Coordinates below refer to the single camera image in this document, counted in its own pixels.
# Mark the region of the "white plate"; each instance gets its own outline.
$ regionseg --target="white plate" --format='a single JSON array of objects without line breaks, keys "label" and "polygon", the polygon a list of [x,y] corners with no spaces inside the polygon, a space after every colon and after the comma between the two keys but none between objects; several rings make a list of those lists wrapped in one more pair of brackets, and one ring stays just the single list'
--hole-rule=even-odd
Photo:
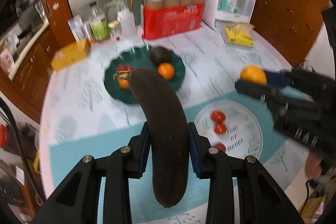
[{"label": "white plate", "polygon": [[[221,110],[226,119],[227,131],[217,135],[213,131],[215,123],[210,116]],[[263,134],[256,117],[243,105],[229,100],[216,101],[203,108],[196,116],[198,133],[209,139],[211,145],[222,143],[229,156],[244,159],[248,155],[260,158],[263,151]]]}]

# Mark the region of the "fruit plate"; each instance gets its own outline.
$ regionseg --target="fruit plate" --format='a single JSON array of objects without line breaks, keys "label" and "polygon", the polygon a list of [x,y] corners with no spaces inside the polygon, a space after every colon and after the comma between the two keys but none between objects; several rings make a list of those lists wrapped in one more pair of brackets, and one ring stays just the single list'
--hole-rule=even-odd
[{"label": "fruit plate", "polygon": [[[215,123],[210,116],[213,111],[222,111],[226,115],[224,124],[227,131],[217,135]],[[263,134],[256,117],[243,105],[229,100],[219,100],[203,108],[195,118],[200,135],[209,139],[212,146],[222,144],[229,156],[244,159],[247,155],[260,158],[263,151]]]},{"label": "fruit plate", "polygon": [[[136,68],[147,67],[153,70],[157,70],[157,66],[154,65],[150,58],[150,50],[152,47],[134,47],[128,52],[122,52],[117,59],[111,61],[110,66],[105,71],[104,86],[109,95],[117,100],[120,100],[126,104],[138,104],[138,101],[133,96],[131,90],[122,89],[118,81],[113,81],[113,75],[117,71],[119,64],[125,64],[126,66]],[[172,52],[169,63],[171,63],[175,69],[174,77],[169,80],[169,84],[176,92],[182,85],[185,76],[185,66],[182,59]]]}]

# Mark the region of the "orange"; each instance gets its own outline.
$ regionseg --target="orange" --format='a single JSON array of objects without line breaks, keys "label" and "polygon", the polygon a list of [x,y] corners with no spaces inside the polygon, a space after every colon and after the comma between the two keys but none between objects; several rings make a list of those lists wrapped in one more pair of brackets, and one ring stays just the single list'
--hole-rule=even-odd
[{"label": "orange", "polygon": [[122,89],[129,89],[129,84],[127,80],[118,80],[118,83]]},{"label": "orange", "polygon": [[267,84],[265,72],[261,68],[254,65],[245,66],[240,73],[240,79],[261,85]]},{"label": "orange", "polygon": [[161,63],[157,67],[157,72],[160,73],[166,80],[172,79],[175,75],[175,69],[169,63]]}]

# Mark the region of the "gold jar lid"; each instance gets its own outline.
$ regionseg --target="gold jar lid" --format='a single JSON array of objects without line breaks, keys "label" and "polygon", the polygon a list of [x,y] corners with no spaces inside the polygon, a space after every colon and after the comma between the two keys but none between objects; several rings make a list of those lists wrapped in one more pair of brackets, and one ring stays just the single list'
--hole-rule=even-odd
[{"label": "gold jar lid", "polygon": [[108,25],[109,25],[109,28],[110,28],[110,29],[114,29],[114,28],[119,27],[120,22],[119,22],[118,20],[114,20],[114,21],[109,22]]}]

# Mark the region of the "red carton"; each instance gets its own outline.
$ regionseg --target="red carton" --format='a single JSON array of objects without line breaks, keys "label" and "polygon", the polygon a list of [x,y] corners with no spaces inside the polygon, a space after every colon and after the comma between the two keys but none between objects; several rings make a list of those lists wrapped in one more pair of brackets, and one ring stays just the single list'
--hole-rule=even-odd
[{"label": "red carton", "polygon": [[161,9],[143,8],[143,36],[157,39],[196,30],[201,26],[205,4],[189,4]]}]

